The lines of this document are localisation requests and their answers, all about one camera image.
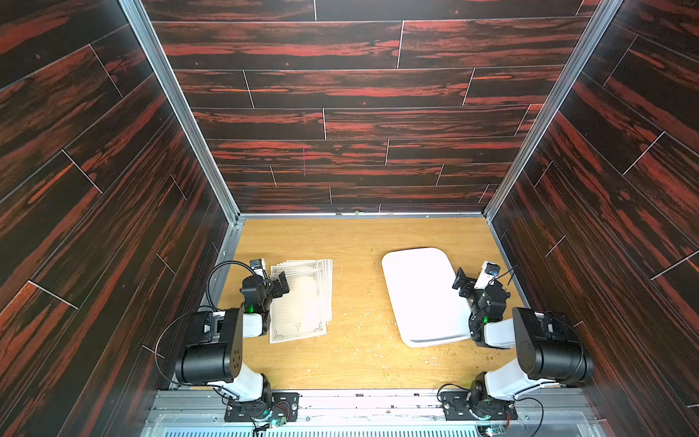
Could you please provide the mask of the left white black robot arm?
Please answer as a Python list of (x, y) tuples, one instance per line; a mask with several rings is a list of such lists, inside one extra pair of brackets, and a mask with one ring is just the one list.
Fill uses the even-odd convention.
[(269, 410), (269, 380), (243, 362), (243, 341), (269, 332), (271, 303), (289, 293), (289, 284), (283, 272), (275, 279), (253, 274), (240, 292), (244, 302), (238, 308), (187, 316), (175, 373), (179, 382), (219, 389), (234, 405)]

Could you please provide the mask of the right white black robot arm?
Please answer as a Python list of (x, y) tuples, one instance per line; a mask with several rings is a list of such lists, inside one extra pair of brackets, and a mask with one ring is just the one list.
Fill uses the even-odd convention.
[(512, 362), (480, 373), (471, 383), (465, 403), (478, 420), (514, 419), (514, 404), (524, 393), (547, 384), (587, 382), (593, 376), (593, 358), (564, 314), (514, 308), (505, 320), (511, 293), (500, 283), (500, 270), (485, 262), (478, 277), (458, 269), (453, 282), (470, 305), (470, 339), (480, 347), (516, 351)]

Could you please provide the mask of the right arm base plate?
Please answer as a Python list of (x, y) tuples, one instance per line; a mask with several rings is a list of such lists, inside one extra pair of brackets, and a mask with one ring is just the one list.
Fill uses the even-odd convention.
[(513, 421), (518, 418), (514, 402), (469, 391), (442, 391), (437, 395), (447, 421)]

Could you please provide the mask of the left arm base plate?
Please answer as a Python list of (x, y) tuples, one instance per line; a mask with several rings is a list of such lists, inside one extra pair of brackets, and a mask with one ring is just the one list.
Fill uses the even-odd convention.
[(300, 394), (293, 391), (273, 391), (256, 401), (229, 401), (224, 422), (266, 422), (282, 425), (296, 422), (299, 415)]

